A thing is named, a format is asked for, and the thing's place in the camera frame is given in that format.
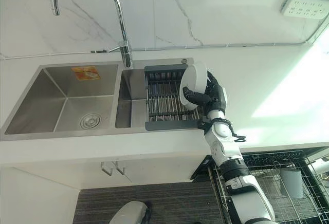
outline drain strainer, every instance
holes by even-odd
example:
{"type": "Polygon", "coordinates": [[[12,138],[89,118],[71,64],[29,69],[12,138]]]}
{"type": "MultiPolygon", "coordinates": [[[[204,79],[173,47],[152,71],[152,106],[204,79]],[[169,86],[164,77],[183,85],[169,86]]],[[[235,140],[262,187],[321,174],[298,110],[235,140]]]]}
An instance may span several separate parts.
{"type": "Polygon", "coordinates": [[[98,126],[100,121],[101,116],[99,114],[87,114],[81,119],[80,126],[83,129],[92,129],[98,126]]]}

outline wire dish rack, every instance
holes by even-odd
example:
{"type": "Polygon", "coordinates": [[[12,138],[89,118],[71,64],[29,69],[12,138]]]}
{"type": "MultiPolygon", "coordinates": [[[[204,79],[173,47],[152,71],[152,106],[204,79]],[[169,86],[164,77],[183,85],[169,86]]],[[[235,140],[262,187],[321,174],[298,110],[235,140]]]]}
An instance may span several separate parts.
{"type": "MultiPolygon", "coordinates": [[[[328,192],[312,168],[304,151],[274,152],[243,155],[253,174],[273,206],[276,222],[282,224],[329,223],[328,192]],[[290,167],[302,173],[304,197],[292,199],[280,192],[280,168],[290,167]]],[[[219,169],[208,167],[217,203],[225,224],[232,223],[226,205],[228,197],[219,169]]]]}
{"type": "Polygon", "coordinates": [[[187,110],[179,100],[179,86],[187,65],[145,68],[147,130],[196,128],[203,110],[187,110]]]}

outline faucet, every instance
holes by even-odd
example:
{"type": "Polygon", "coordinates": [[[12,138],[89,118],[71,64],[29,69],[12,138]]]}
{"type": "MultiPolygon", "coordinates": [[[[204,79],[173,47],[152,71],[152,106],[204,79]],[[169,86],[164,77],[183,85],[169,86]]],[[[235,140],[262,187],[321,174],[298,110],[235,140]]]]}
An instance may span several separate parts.
{"type": "MultiPolygon", "coordinates": [[[[117,9],[118,17],[119,17],[123,41],[119,42],[119,47],[110,49],[108,52],[112,52],[112,51],[120,48],[123,64],[126,67],[131,67],[132,53],[131,53],[130,44],[128,42],[127,32],[126,32],[124,21],[123,21],[121,4],[120,4],[119,0],[114,0],[114,2],[115,2],[116,9],[117,9]]],[[[51,0],[51,8],[52,8],[54,15],[60,15],[60,11],[58,9],[58,0],[51,0]]]]}

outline gray carpet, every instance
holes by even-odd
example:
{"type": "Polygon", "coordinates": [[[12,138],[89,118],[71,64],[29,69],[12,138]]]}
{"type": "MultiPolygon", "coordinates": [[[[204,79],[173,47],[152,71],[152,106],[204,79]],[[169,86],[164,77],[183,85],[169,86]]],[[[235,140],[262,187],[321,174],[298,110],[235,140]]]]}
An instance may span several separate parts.
{"type": "Polygon", "coordinates": [[[127,202],[150,201],[151,224],[222,224],[210,182],[82,190],[73,224],[108,224],[127,202]]]}

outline stainless steel sink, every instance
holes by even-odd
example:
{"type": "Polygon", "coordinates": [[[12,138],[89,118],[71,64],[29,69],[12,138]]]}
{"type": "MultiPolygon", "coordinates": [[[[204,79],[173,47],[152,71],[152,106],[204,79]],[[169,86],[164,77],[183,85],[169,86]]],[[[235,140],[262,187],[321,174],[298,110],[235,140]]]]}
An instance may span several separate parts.
{"type": "Polygon", "coordinates": [[[144,69],[124,70],[121,75],[115,127],[145,127],[146,120],[144,69]]]}
{"type": "Polygon", "coordinates": [[[94,65],[97,73],[72,66],[41,69],[5,134],[106,129],[118,65],[94,65]],[[78,79],[77,74],[94,76],[78,79]]]}
{"type": "Polygon", "coordinates": [[[40,66],[1,128],[0,140],[145,133],[153,114],[144,68],[186,61],[193,64],[189,58],[135,61],[134,69],[121,62],[40,66]],[[86,66],[95,71],[80,78],[74,69],[86,66]]]}

